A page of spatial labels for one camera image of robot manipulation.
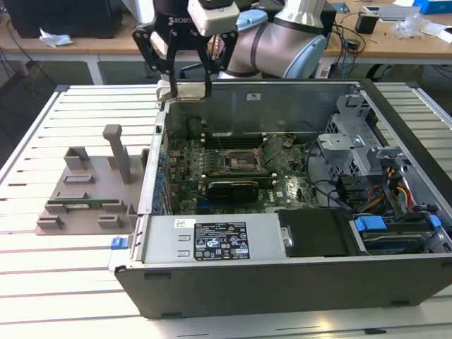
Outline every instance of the computer tower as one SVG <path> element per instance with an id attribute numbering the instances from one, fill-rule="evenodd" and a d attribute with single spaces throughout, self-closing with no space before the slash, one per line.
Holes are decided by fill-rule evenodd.
<path id="1" fill-rule="evenodd" d="M 122 22 L 121 0 L 4 0 L 22 38 L 45 32 L 111 39 Z"/>

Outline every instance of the green circuit board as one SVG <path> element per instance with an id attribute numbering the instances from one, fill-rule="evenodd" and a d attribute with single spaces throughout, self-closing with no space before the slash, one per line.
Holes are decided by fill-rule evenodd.
<path id="1" fill-rule="evenodd" d="M 293 142 L 294 139 L 275 136 L 262 148 L 250 149 L 226 146 L 207 149 L 200 141 L 174 142 L 169 154 L 169 171 L 176 196 L 174 212 L 179 215 L 273 213 L 281 208 L 318 207 L 319 202 L 303 173 L 305 147 L 296 143 L 284 147 L 287 140 Z M 260 165 L 250 170 L 250 159 L 254 157 Z M 228 176 L 231 168 L 233 177 Z M 258 183 L 257 201 L 211 203 L 208 184 L 224 181 Z"/>

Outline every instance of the black box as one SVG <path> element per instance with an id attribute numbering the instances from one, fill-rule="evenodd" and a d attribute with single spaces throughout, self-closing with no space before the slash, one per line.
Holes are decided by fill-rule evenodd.
<path id="1" fill-rule="evenodd" d="M 323 24 L 322 35 L 326 38 L 326 47 L 328 47 L 328 42 L 330 41 L 331 30 L 334 26 L 336 13 L 336 9 L 329 2 L 325 1 L 322 13 L 320 13 L 320 20 Z"/>
<path id="2" fill-rule="evenodd" d="M 355 25 L 355 30 L 360 34 L 372 34 L 379 16 L 360 14 Z"/>
<path id="3" fill-rule="evenodd" d="M 111 39 L 122 22 L 121 0 L 4 0 L 22 38 L 45 32 Z"/>

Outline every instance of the blue clip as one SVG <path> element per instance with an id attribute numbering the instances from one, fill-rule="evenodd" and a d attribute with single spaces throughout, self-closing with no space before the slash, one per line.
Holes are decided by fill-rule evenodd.
<path id="1" fill-rule="evenodd" d="M 110 249 L 127 249 L 127 238 L 124 237 L 115 237 L 112 239 L 112 243 L 110 244 Z"/>
<path id="2" fill-rule="evenodd" d="M 382 217 L 378 215 L 363 215 L 355 220 L 358 231 L 386 231 L 386 226 Z"/>
<path id="3" fill-rule="evenodd" d="M 433 227 L 435 227 L 436 231 L 439 231 L 441 229 L 441 221 L 436 215 L 430 215 L 429 216 L 430 222 L 432 223 Z"/>

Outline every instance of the white paper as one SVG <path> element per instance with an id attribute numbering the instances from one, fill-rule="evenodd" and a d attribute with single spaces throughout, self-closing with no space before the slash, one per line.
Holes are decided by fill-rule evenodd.
<path id="1" fill-rule="evenodd" d="M 414 4 L 414 2 L 415 0 L 395 0 L 393 4 L 403 7 L 411 7 Z"/>
<path id="2" fill-rule="evenodd" d="M 40 40 L 47 46 L 57 48 L 57 46 L 64 46 L 66 44 L 73 44 L 69 35 L 54 35 L 47 33 L 40 28 L 41 36 Z"/>
<path id="3" fill-rule="evenodd" d="M 429 23 L 427 26 L 421 29 L 421 32 L 437 36 L 447 26 L 440 23 Z"/>

